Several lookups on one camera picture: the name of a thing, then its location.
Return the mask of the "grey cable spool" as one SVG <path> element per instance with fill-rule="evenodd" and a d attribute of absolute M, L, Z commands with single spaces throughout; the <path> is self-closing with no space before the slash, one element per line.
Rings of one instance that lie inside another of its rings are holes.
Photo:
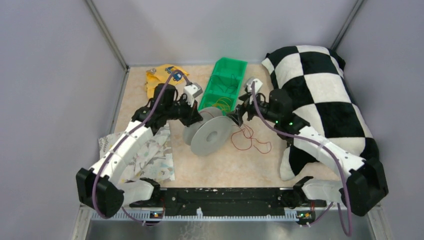
<path fill-rule="evenodd" d="M 207 156 L 219 150 L 228 140 L 233 121 L 217 107 L 200 110 L 203 120 L 183 130 L 183 141 L 196 156 Z"/>

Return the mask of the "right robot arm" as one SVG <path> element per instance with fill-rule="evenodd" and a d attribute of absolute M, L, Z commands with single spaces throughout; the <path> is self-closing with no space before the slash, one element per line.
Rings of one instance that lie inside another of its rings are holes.
<path fill-rule="evenodd" d="M 293 200 L 307 206 L 312 200 L 344 204 L 357 216 L 364 216 L 389 193 L 383 164 L 347 152 L 318 133 L 309 122 L 293 112 L 292 99 L 283 89 L 274 89 L 267 101 L 262 93 L 246 92 L 233 111 L 227 113 L 238 126 L 247 119 L 261 118 L 271 130 L 339 175 L 340 180 L 320 180 L 306 176 L 294 185 Z"/>

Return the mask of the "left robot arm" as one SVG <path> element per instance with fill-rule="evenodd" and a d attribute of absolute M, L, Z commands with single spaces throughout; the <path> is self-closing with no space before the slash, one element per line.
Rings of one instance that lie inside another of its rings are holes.
<path fill-rule="evenodd" d="M 90 168 L 81 168 L 76 173 L 79 201 L 94 209 L 104 219 L 113 217 L 122 206 L 143 201 L 154 207 L 160 202 L 160 193 L 155 190 L 153 180 L 142 178 L 119 186 L 120 178 L 136 153 L 169 120 L 179 120 L 189 127 L 203 120 L 198 112 L 198 97 L 202 88 L 197 83 L 188 83 L 179 99 L 173 85 L 158 84 L 153 97 L 131 117 L 124 133 L 117 142 Z"/>

